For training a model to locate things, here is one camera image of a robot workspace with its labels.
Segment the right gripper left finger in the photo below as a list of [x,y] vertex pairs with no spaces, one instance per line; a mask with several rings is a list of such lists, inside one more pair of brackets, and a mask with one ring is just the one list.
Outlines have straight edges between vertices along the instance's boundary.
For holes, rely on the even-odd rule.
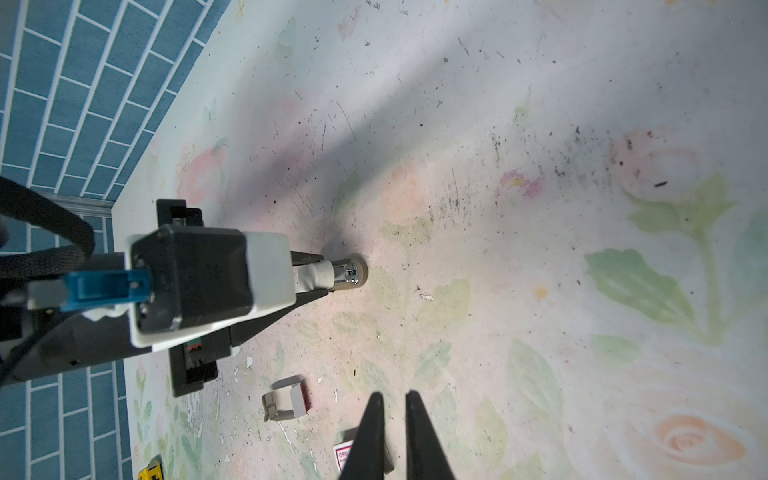
[[380,392],[374,392],[367,403],[339,480],[383,480],[384,466],[384,400]]

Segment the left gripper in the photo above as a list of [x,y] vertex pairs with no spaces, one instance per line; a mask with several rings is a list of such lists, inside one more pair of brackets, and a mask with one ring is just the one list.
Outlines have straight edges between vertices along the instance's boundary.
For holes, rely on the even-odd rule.
[[[130,248],[130,265],[149,278],[149,297],[137,305],[141,334],[190,335],[234,311],[227,295],[234,235],[203,226],[202,212],[184,200],[156,202],[158,229]],[[293,267],[322,262],[320,254],[291,251]],[[229,327],[230,345],[239,347],[294,310],[327,296],[329,290],[298,293],[294,305]],[[230,352],[222,334],[196,333],[169,351],[172,393],[176,397],[201,390],[217,378],[217,361]]]

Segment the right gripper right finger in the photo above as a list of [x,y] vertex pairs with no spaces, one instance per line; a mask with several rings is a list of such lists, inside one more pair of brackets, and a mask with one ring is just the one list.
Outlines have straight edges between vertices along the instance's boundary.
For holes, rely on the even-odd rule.
[[407,479],[454,480],[422,398],[415,390],[406,394],[405,417]]

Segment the red staples box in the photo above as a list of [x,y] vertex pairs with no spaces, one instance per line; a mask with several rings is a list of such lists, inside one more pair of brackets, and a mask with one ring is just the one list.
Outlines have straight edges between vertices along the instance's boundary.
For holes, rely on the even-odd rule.
[[333,446],[339,478],[385,479],[395,470],[386,436],[376,432],[364,433],[361,440],[357,436],[357,427],[343,430]]

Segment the olive grey stapler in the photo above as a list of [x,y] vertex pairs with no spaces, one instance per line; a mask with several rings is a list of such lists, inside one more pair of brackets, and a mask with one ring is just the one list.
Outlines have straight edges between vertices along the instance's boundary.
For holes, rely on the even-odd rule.
[[330,261],[321,259],[294,266],[297,294],[316,290],[341,291],[362,287],[369,276],[369,268],[360,255]]

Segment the staples tray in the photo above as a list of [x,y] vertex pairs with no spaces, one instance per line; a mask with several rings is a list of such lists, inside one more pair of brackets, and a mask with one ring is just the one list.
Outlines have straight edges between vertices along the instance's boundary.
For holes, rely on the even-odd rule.
[[282,422],[305,416],[311,409],[306,380],[294,375],[278,380],[261,397],[264,421]]

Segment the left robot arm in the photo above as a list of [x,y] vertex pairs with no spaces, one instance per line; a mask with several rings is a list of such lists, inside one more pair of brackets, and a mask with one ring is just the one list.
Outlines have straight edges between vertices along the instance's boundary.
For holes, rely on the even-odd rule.
[[282,234],[208,227],[182,200],[156,209],[155,231],[99,254],[90,223],[2,180],[3,220],[66,241],[1,260],[3,384],[165,351],[172,392],[187,395],[234,347],[343,280],[338,263],[293,251]]

